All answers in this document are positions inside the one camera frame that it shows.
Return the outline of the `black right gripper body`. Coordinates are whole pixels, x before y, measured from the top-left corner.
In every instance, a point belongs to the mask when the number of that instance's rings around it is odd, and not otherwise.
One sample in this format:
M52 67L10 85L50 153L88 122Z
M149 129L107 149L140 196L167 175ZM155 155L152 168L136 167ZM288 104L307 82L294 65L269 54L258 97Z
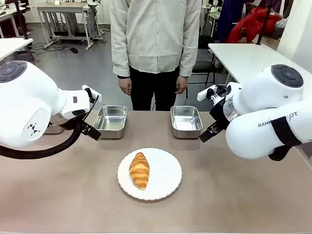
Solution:
M223 111L223 105L225 103L225 99L222 98L218 103L216 103L210 111L210 115L213 117L215 122L208 127L210 132L221 132L222 130L226 130L230 122L225 117Z

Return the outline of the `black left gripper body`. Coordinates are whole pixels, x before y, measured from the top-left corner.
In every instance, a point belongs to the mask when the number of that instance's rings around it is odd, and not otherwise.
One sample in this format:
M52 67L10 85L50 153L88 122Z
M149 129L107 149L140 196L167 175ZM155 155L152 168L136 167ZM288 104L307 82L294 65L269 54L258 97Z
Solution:
M85 121L81 121L81 132L83 134L91 134L94 130L94 127L90 124L86 123Z

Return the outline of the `person right hand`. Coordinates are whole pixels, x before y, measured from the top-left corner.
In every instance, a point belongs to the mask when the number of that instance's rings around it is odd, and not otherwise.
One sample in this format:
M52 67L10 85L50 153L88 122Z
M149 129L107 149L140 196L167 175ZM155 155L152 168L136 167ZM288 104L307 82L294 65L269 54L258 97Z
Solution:
M118 84L121 89L121 91L126 94L126 95L131 95L131 90L132 90L132 81L131 78L128 77L119 77L118 78Z

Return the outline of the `person left hand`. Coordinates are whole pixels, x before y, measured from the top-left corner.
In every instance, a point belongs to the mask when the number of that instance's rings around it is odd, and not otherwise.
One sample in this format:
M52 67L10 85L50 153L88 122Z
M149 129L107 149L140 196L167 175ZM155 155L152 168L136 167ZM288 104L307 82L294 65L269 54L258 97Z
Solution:
M182 94L188 86L188 77L178 76L176 80L176 94Z

